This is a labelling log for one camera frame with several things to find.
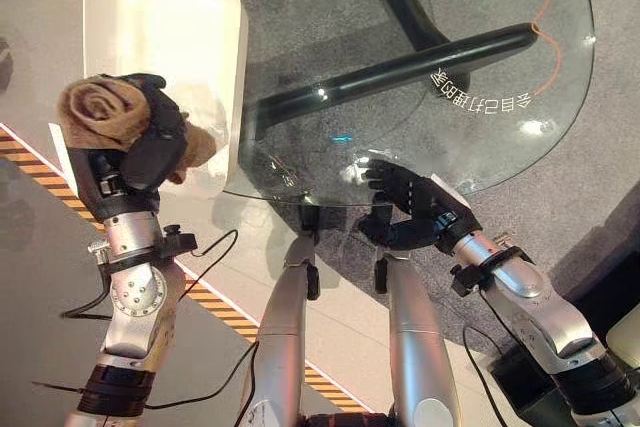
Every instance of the hazard stripe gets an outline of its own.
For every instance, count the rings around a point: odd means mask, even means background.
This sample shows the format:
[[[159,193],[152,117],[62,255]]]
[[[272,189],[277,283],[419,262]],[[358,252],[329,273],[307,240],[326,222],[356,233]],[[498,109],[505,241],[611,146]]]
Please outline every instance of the hazard stripe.
[[[16,164],[20,170],[30,176],[40,186],[60,199],[67,207],[86,219],[97,230],[104,232],[104,226],[96,221],[91,212],[82,201],[76,197],[69,185],[57,173],[53,172],[40,159],[33,155],[29,149],[0,126],[0,158],[10,160]],[[185,274],[186,288],[194,283],[193,279]],[[198,302],[203,308],[216,316],[239,335],[249,342],[255,342],[258,335],[258,325],[252,319],[245,317],[241,312],[231,305],[209,292],[203,285],[196,285],[187,294],[188,297]],[[367,409],[356,399],[344,392],[338,385],[321,375],[315,369],[306,366],[304,370],[305,382],[320,395],[328,399],[334,405],[345,412],[367,412]]]

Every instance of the robotic hand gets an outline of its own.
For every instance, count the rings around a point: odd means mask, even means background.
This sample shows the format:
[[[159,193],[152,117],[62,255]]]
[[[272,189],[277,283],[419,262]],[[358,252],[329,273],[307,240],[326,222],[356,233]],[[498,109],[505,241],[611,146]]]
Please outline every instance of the robotic hand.
[[[92,244],[111,276],[113,317],[77,410],[66,427],[135,427],[173,338],[176,307],[185,289],[173,258],[197,248],[177,225],[160,230],[157,188],[186,148],[177,105],[160,89],[162,77],[121,77],[139,88],[151,108],[149,128],[128,152],[69,148],[78,196],[107,241]]]
[[[518,247],[482,233],[467,202],[435,176],[372,160],[365,177],[377,202],[412,216],[389,225],[369,215],[360,229],[392,249],[435,244],[455,258],[453,289],[476,289],[558,386],[576,423],[585,427],[640,426],[640,397],[591,331],[582,314],[553,289],[546,274]]]

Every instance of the table top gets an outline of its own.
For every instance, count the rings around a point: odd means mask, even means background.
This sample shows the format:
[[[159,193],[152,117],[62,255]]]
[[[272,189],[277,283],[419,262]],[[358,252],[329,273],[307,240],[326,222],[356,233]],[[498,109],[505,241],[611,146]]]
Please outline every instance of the table top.
[[[590,0],[243,3],[239,195],[368,204],[371,157],[482,190],[560,141],[591,78]]]

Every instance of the brown towel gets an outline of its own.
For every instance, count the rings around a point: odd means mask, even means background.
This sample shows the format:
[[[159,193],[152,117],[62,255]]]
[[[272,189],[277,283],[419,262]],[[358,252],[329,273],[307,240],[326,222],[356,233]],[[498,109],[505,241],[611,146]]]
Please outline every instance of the brown towel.
[[[58,99],[67,147],[126,152],[149,127],[151,109],[135,86],[110,77],[90,77],[67,87]],[[187,168],[199,167],[216,152],[209,133],[185,121],[187,150],[169,180],[181,184]]]

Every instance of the white tray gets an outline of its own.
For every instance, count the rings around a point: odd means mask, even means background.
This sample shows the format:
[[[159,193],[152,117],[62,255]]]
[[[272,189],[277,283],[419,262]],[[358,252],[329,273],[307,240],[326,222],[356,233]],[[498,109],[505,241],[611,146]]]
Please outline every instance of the white tray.
[[[224,147],[184,184],[160,191],[219,194],[236,167],[247,50],[240,0],[84,0],[84,74],[147,72]]]

